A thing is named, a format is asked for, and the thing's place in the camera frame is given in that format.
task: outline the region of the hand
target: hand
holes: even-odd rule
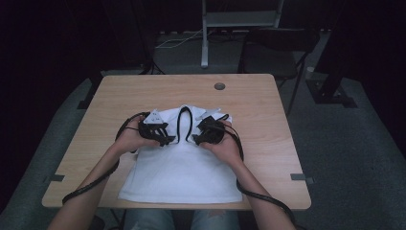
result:
[[[226,126],[226,130],[233,132],[229,128],[231,126],[230,122],[220,122],[222,122]],[[224,132],[223,140],[221,140],[220,143],[209,144],[207,142],[203,142],[200,144],[200,147],[206,150],[210,150],[220,161],[228,164],[230,167],[235,167],[237,164],[242,163],[241,157],[239,156],[237,143],[227,132]]]
[[[144,146],[159,147],[159,142],[146,139],[138,132],[138,124],[143,121],[144,118],[144,116],[138,116],[132,119],[126,126],[128,128],[123,130],[112,148],[115,148],[120,154],[124,154],[128,151],[134,151]]]

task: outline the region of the chair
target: chair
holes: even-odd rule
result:
[[[276,81],[282,81],[278,88],[281,88],[286,80],[296,78],[286,112],[286,115],[289,115],[303,74],[305,59],[319,39],[319,34],[314,30],[255,28],[245,36],[238,72],[272,74]],[[301,54],[298,61],[294,58],[296,52]]]

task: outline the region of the small round hole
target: small round hole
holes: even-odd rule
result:
[[[226,88],[226,85],[225,85],[224,83],[219,82],[219,83],[216,83],[216,84],[214,85],[214,88],[215,88],[216,90],[223,90],[223,89]]]

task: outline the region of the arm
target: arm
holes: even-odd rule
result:
[[[237,144],[230,134],[225,133],[223,140],[217,145],[202,143],[200,146],[210,150],[219,160],[229,165],[243,188],[257,194],[270,196],[242,162]],[[296,229],[287,214],[279,206],[250,196],[247,196],[247,198],[253,209],[259,229]]]
[[[136,117],[128,124],[128,127],[138,129],[138,123],[141,119],[141,117]],[[108,148],[95,168],[81,182],[78,189],[95,181],[111,169],[124,153],[143,146],[158,147],[159,143],[142,138],[136,130],[125,129],[117,141]],[[88,229],[99,205],[106,183],[107,179],[90,191],[68,200],[58,211],[48,229]]]

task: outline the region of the forearm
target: forearm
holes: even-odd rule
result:
[[[117,163],[121,154],[117,149],[108,149],[92,172],[78,186],[78,189],[90,184],[110,170]],[[69,199],[56,214],[48,229],[88,229],[107,179],[86,193]]]
[[[271,196],[242,163],[232,167],[240,185],[253,193]],[[247,196],[257,220],[259,229],[295,229],[287,214],[279,206],[270,202]]]

